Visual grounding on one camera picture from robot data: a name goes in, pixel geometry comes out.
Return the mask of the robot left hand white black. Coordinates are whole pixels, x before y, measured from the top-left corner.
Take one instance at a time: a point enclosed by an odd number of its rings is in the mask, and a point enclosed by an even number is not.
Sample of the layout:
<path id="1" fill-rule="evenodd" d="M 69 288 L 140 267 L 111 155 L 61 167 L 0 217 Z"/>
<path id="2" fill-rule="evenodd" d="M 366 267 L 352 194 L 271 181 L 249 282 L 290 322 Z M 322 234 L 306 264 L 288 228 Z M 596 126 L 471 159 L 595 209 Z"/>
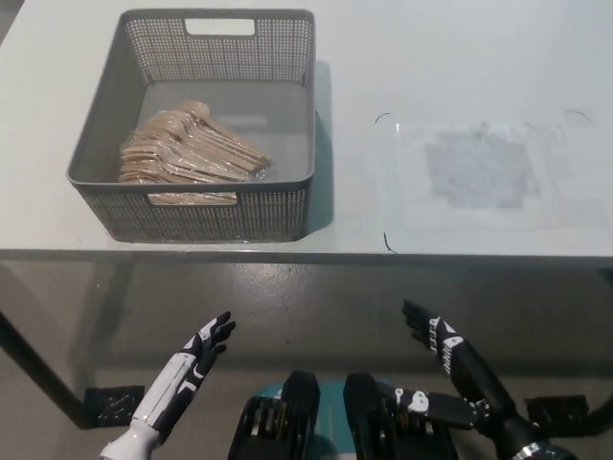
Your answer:
<path id="1" fill-rule="evenodd" d="M 167 362 L 155 379 L 132 420 L 169 436 L 207 377 L 216 359 L 227 348 L 225 341 L 236 327 L 229 311 L 198 330 Z"/>

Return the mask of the robot right hand white black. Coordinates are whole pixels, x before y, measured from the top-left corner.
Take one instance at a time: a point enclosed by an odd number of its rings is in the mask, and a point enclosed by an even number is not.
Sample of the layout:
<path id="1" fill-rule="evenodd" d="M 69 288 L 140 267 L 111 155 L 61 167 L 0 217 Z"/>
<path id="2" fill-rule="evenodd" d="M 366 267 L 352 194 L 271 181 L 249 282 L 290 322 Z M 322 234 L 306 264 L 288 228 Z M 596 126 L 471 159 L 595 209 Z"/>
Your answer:
<path id="1" fill-rule="evenodd" d="M 403 300 L 401 311 L 412 337 L 435 356 L 459 395 L 488 409 L 485 426 L 517 414 L 515 402 L 502 381 L 446 320 L 409 299 Z"/>

